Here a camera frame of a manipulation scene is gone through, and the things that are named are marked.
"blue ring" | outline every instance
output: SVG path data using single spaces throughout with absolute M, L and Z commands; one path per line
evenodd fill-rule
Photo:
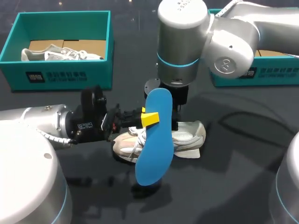
M 66 196 L 67 196 L 67 185 L 65 184 L 65 196 L 64 196 L 64 202 L 63 202 L 63 204 L 62 204 L 62 206 L 61 206 L 61 209 L 60 209 L 60 211 L 58 212 L 56 218 L 54 219 L 54 221 L 53 221 L 51 224 L 54 224 L 54 223 L 58 220 L 58 218 L 59 218 L 59 216 L 60 216 L 62 210 L 64 209 L 65 202 L 66 202 Z
M 290 212 L 288 211 L 288 209 L 286 209 L 285 205 L 283 204 L 283 202 L 282 202 L 282 200 L 281 200 L 281 198 L 280 198 L 280 196 L 279 196 L 278 187 L 277 187 L 277 178 L 278 178 L 279 169 L 278 169 L 278 171 L 277 171 L 277 174 L 276 174 L 276 180 L 275 180 L 276 192 L 277 192 L 278 199 L 279 199 L 279 201 L 280 201 L 282 207 L 283 207 L 284 210 L 286 211 L 286 213 L 288 213 L 288 215 L 292 218 L 292 220 L 293 220 L 295 223 L 299 224 L 299 222 L 298 222 L 298 221 L 297 221 L 297 220 L 290 214 Z
M 198 59 L 196 59 L 194 62 L 191 62 L 191 63 L 189 63 L 189 64 L 177 65 L 177 64 L 170 64 L 170 63 L 164 61 L 164 60 L 159 56 L 158 52 L 157 52 L 157 55 L 158 55 L 158 58 L 160 59 L 161 62 L 163 62 L 164 64 L 167 64 L 167 65 L 169 65 L 169 66 L 171 66 L 171 67 L 176 67 L 176 68 L 184 68 L 184 67 L 188 67 L 188 66 L 190 66 L 190 65 L 193 65 L 194 63 L 196 63 L 196 62 L 199 60 L 199 58 L 198 58 Z

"teal box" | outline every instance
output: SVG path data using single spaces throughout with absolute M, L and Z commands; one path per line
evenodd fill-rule
M 21 61 L 32 40 L 105 40 L 104 60 Z M 112 88 L 114 36 L 110 11 L 19 13 L 0 55 L 12 91 Z
M 221 9 L 210 9 L 217 14 Z M 236 79 L 225 79 L 210 71 L 215 87 L 298 85 L 299 59 L 280 54 L 280 56 L 256 56 L 248 72 Z

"shoe sole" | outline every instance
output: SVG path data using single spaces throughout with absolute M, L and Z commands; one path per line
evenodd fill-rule
M 181 151 L 181 152 L 175 152 L 174 154 L 175 154 L 175 156 L 177 156 L 179 158 L 184 158 L 184 159 L 198 159 L 198 158 L 200 158 L 199 148 L 192 149 L 192 150 L 185 150 L 185 151 Z M 123 159 L 127 162 L 131 162 L 131 163 L 136 163 L 136 161 L 138 159 L 138 158 L 128 158 L 128 157 L 125 157 L 125 156 L 118 155 L 116 153 L 115 153 L 115 155 L 117 155 L 119 158 L 121 158 L 121 159 Z

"cable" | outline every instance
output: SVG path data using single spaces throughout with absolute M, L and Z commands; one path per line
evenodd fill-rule
M 43 137 L 45 137 L 46 139 L 48 139 L 50 141 L 54 141 L 54 142 L 61 143 L 61 144 L 77 144 L 77 142 L 73 139 L 55 137 L 53 135 L 47 134 L 46 132 L 43 132 L 43 131 L 39 130 L 38 128 L 33 128 L 33 127 L 29 126 L 28 124 L 26 124 L 24 122 L 19 121 L 18 123 L 24 125 L 27 128 L 31 128 L 31 129 L 36 130 Z
M 228 10 L 231 9 L 235 4 L 241 2 L 243 0 L 232 0 L 230 3 L 228 3 L 219 13 L 217 13 L 215 16 L 222 17 Z

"blue insole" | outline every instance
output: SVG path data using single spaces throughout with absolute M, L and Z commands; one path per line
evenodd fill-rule
M 146 98 L 145 112 L 158 112 L 159 123 L 146 128 L 145 145 L 136 162 L 135 176 L 142 186 L 159 181 L 168 170 L 173 158 L 171 93 L 164 88 L 152 90 Z

